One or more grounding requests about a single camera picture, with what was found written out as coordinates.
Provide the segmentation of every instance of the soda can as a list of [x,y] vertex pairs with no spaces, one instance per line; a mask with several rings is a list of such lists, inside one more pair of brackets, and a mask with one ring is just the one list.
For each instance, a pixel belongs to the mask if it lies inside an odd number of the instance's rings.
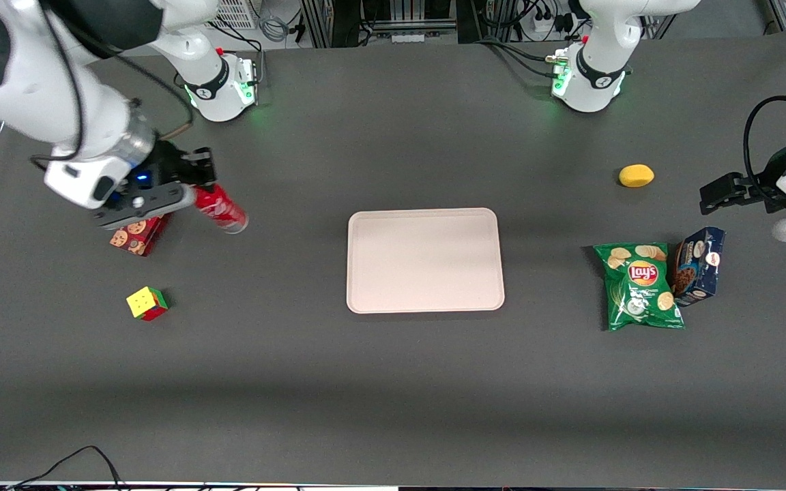
[[214,220],[226,233],[239,233],[247,227],[247,213],[238,206],[218,184],[208,192],[199,186],[196,190],[196,208]]

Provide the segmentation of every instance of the robot arm label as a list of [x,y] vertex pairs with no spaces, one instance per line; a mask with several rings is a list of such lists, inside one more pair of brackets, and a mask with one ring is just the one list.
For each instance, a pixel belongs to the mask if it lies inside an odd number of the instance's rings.
[[620,75],[624,72],[623,68],[610,74],[594,69],[584,61],[584,50],[578,50],[574,64],[578,67],[578,72],[581,72],[581,75],[584,75],[584,78],[590,81],[592,87],[598,90],[609,88],[611,83],[620,78]]

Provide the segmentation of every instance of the lemon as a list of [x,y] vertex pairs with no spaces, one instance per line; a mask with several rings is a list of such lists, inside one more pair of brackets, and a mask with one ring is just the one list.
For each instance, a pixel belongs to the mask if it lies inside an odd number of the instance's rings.
[[640,188],[654,180],[654,171],[644,164],[627,165],[621,169],[618,179],[628,188]]

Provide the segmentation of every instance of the metal frame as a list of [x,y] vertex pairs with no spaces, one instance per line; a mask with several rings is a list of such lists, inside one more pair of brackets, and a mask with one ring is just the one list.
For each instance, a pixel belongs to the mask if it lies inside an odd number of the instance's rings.
[[[487,0],[484,12],[493,12],[496,19],[514,18],[517,16],[518,0]],[[487,25],[487,33],[503,43],[511,40],[512,27],[491,27]]]
[[315,48],[331,48],[336,20],[333,0],[300,0],[300,4],[311,43]]
[[770,4],[774,21],[779,31],[786,31],[786,8],[783,0],[766,0]]

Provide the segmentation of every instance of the cable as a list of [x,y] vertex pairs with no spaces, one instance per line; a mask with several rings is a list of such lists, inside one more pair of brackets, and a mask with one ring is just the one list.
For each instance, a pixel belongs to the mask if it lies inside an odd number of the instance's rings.
[[496,46],[496,47],[502,48],[504,50],[511,50],[511,52],[514,52],[518,56],[521,56],[522,58],[525,58],[525,59],[528,59],[528,60],[531,60],[531,61],[541,61],[541,62],[545,61],[544,57],[542,57],[542,56],[535,56],[534,54],[529,54],[529,53],[525,52],[524,50],[521,50],[520,48],[515,48],[514,46],[511,46],[511,44],[505,44],[502,41],[497,40],[497,38],[494,38],[493,36],[486,36],[486,37],[483,38],[483,40],[475,41],[475,43],[477,43],[477,44],[489,44],[489,46]]
[[770,27],[776,22],[776,20],[772,19],[766,23],[766,27],[763,28],[763,33],[761,36],[765,36],[767,32],[770,31]]
[[32,477],[32,478],[28,478],[25,481],[20,481],[20,482],[16,483],[13,486],[9,486],[8,488],[6,488],[6,491],[10,491],[12,489],[17,489],[17,488],[20,488],[22,485],[24,485],[26,483],[29,483],[29,482],[32,482],[32,481],[38,481],[39,479],[45,478],[47,475],[49,475],[49,473],[52,473],[54,470],[56,470],[56,468],[59,467],[60,464],[62,464],[66,460],[71,459],[71,457],[74,457],[75,455],[81,453],[82,451],[87,450],[87,448],[91,448],[92,450],[96,451],[96,453],[98,453],[100,455],[100,457],[105,460],[105,463],[108,466],[108,471],[111,472],[111,479],[115,482],[115,487],[117,488],[117,491],[123,491],[123,488],[121,488],[121,485],[119,485],[119,483],[122,482],[123,486],[125,487],[127,485],[126,482],[123,481],[123,479],[121,479],[119,477],[119,473],[117,472],[117,469],[115,468],[115,465],[113,465],[113,463],[108,458],[108,456],[103,451],[101,451],[99,447],[96,447],[96,445],[87,445],[86,447],[78,448],[78,450],[75,450],[72,453],[69,453],[68,455],[66,455],[66,457],[62,457],[62,459],[58,460],[56,464],[53,464],[50,467],[50,469],[47,469],[46,471],[44,471],[44,473],[40,473],[40,475],[37,475],[37,476]]
[[574,28],[574,30],[571,32],[571,34],[565,37],[565,40],[571,41],[571,40],[574,40],[575,38],[577,38],[578,37],[578,31],[580,31],[581,27],[583,27],[585,24],[587,24],[587,22],[590,22],[590,19],[586,18],[583,21],[579,22],[578,26],[576,28]]
[[[224,22],[224,24],[227,24],[227,22],[224,21],[221,18],[218,18],[217,20]],[[213,28],[215,28],[216,30],[220,31],[221,34],[224,34],[225,36],[229,36],[230,38],[233,38],[234,40],[245,41],[247,44],[250,45],[250,47],[252,47],[254,50],[256,50],[257,53],[259,53],[259,52],[261,52],[263,50],[263,44],[260,43],[260,41],[258,41],[258,40],[249,40],[248,38],[245,38],[244,36],[239,34],[238,31],[236,31],[235,28],[232,27],[231,25],[227,24],[227,27],[230,28],[232,31],[234,31],[235,34],[232,34],[231,32],[226,32],[226,31],[222,30],[220,27],[218,27],[216,25],[213,25],[213,24],[209,24],[209,25],[212,26]]]
[[[556,16],[559,15],[559,3],[557,2],[557,0],[553,0],[553,3],[554,3],[554,19],[556,19]],[[547,41],[548,37],[551,35],[551,32],[554,32],[554,24],[551,24],[551,28],[548,30],[548,33],[545,34],[545,37],[542,38],[542,41]]]
[[68,72],[69,81],[72,82],[72,95],[74,95],[74,102],[75,102],[75,111],[78,114],[78,127],[77,127],[77,136],[75,136],[75,143],[74,143],[74,150],[72,150],[69,155],[31,155],[29,158],[29,162],[32,162],[32,165],[38,167],[40,170],[47,171],[47,167],[45,165],[41,165],[41,162],[63,162],[69,161],[74,159],[78,156],[78,153],[81,152],[81,149],[84,147],[84,101],[81,99],[81,90],[78,88],[78,79],[74,75],[74,69],[72,69],[72,64],[69,62],[68,55],[66,55],[66,48],[63,47],[62,41],[59,39],[59,35],[57,35],[56,30],[53,29],[53,23],[50,21],[50,4],[47,3],[47,0],[41,0],[41,16],[44,18],[44,24],[47,24],[47,29],[50,31],[50,36],[53,36],[54,44],[56,44],[57,53],[59,53],[59,59],[65,65],[65,70]]
[[229,36],[230,38],[233,38],[234,40],[245,41],[247,44],[250,45],[250,47],[257,50],[257,53],[259,53],[259,77],[257,77],[257,83],[259,84],[260,82],[265,80],[265,50],[263,49],[263,44],[260,43],[260,41],[258,40],[249,40],[248,38],[242,36],[240,32],[236,31],[235,28],[232,27],[232,25],[230,25],[230,23],[228,23],[227,20],[221,18],[221,16],[218,16],[216,20],[222,22],[223,25],[230,28],[230,31],[232,31],[233,33],[230,34],[229,32],[226,32],[221,28],[219,28],[218,26],[212,24],[213,28]]
[[247,4],[253,13],[257,16],[257,23],[259,24],[259,31],[262,32],[266,40],[272,43],[280,43],[286,41],[287,36],[290,34],[290,24],[285,23],[284,19],[279,16],[272,15],[270,12],[268,16],[259,16],[256,7],[253,6],[253,0],[247,0]]
[[63,22],[68,26],[69,32],[72,32],[72,34],[78,37],[80,41],[93,44],[93,47],[96,47],[96,49],[100,50],[100,52],[105,53],[111,58],[117,59],[122,64],[128,66],[129,68],[132,68],[134,71],[139,72],[139,74],[144,75],[150,81],[157,84],[157,86],[162,87],[162,90],[165,90],[167,93],[171,94],[172,97],[174,97],[175,99],[177,99],[178,102],[181,103],[181,106],[183,106],[184,110],[187,111],[187,121],[179,125],[179,127],[175,128],[174,130],[169,131],[169,133],[160,136],[159,139],[162,140],[162,142],[171,140],[172,138],[179,136],[179,134],[183,134],[185,131],[193,127],[193,121],[194,118],[196,117],[196,115],[193,112],[193,106],[191,106],[190,103],[184,99],[184,97],[181,97],[181,93],[174,90],[174,88],[169,86],[169,84],[166,84],[166,82],[162,78],[157,77],[155,74],[151,74],[151,72],[147,71],[147,69],[145,69],[143,66],[138,65],[131,59],[122,57],[121,55],[119,55],[119,53],[116,53],[115,49],[113,49],[108,44],[101,43],[99,40],[97,40],[94,37],[91,37],[89,34],[87,34],[87,32],[82,31],[81,29],[78,28],[78,26],[70,23],[66,19],[63,19]]
[[745,161],[745,173],[748,175],[748,179],[751,180],[751,183],[754,184],[756,192],[765,201],[777,205],[777,200],[771,198],[771,196],[760,187],[760,183],[757,182],[757,178],[754,174],[754,168],[751,167],[751,126],[754,124],[754,118],[757,116],[757,113],[760,112],[764,106],[776,100],[786,102],[786,95],[773,95],[772,97],[768,97],[757,103],[754,109],[751,110],[751,114],[748,115],[748,121],[745,121],[745,134],[742,137],[742,156]]
[[360,35],[357,34],[356,37],[358,38],[358,43],[356,43],[356,46],[368,46],[368,41],[372,38],[372,34],[375,32],[375,24],[378,23],[378,10],[380,10],[380,9],[381,9],[381,7],[379,5],[377,5],[377,4],[375,4],[375,18],[372,19],[372,24],[369,25],[368,29],[366,30],[367,31],[366,38],[365,38],[365,40],[362,40],[362,43],[361,43],[361,42],[359,42],[360,41]]
[[533,10],[534,8],[536,8],[538,3],[539,3],[539,0],[533,0],[533,3],[528,3],[527,4],[526,0],[524,0],[523,12],[521,12],[520,14],[515,16],[513,19],[505,21],[505,22],[494,21],[492,18],[489,18],[489,16],[486,16],[484,14],[480,14],[478,16],[478,18],[481,20],[481,22],[483,22],[486,25],[489,25],[490,27],[495,27],[497,29],[498,28],[503,28],[504,29],[504,28],[511,27],[511,26],[517,24],[518,22],[520,22],[522,18],[527,16],[528,13],[530,13],[530,10]]
[[508,54],[508,56],[511,56],[511,58],[514,59],[514,61],[516,61],[520,66],[523,66],[528,71],[533,72],[533,74],[541,75],[542,77],[555,78],[554,74],[550,74],[549,72],[540,72],[537,69],[534,69],[532,66],[527,65],[526,62],[524,62],[522,59],[519,58],[518,52],[521,53],[521,51],[509,46],[508,44],[503,44],[499,42],[490,42],[488,40],[475,41],[475,44],[484,44],[484,46],[492,46],[492,47],[499,48],[500,50],[502,50],[503,53],[506,53]]

